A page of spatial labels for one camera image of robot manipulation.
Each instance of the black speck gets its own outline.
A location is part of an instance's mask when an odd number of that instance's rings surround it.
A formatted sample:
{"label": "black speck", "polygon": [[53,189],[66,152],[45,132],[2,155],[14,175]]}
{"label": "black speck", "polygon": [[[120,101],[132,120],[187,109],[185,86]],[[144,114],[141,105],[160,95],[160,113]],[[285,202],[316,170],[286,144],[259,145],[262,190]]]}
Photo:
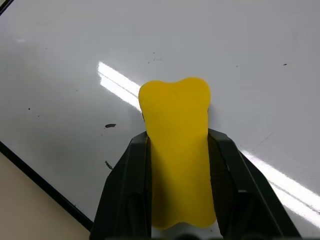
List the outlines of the black speck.
{"label": "black speck", "polygon": [[104,127],[107,129],[107,128],[114,128],[115,126],[116,126],[115,123],[110,123],[110,124],[105,125]]}
{"label": "black speck", "polygon": [[111,170],[114,169],[114,168],[110,165],[110,163],[108,163],[108,161],[104,161],[104,163],[105,163],[105,165],[106,165],[109,169],[111,169]]}

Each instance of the white table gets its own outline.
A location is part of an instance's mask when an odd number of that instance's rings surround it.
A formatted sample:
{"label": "white table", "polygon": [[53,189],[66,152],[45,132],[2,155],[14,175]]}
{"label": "white table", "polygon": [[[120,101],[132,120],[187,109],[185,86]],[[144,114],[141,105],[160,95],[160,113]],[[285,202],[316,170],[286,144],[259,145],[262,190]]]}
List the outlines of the white table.
{"label": "white table", "polygon": [[209,127],[320,237],[319,12],[316,0],[15,0],[0,16],[0,141],[93,220],[105,161],[145,130],[136,90],[200,77]]}

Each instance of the yellow foam piece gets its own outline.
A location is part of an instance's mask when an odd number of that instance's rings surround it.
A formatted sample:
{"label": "yellow foam piece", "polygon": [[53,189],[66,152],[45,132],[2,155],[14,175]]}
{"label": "yellow foam piece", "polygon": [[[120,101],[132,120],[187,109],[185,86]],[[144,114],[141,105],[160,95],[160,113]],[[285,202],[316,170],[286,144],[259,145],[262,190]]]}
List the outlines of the yellow foam piece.
{"label": "yellow foam piece", "polygon": [[207,140],[209,86],[196,77],[175,83],[150,81],[138,98],[151,143],[152,226],[212,225],[216,215]]}

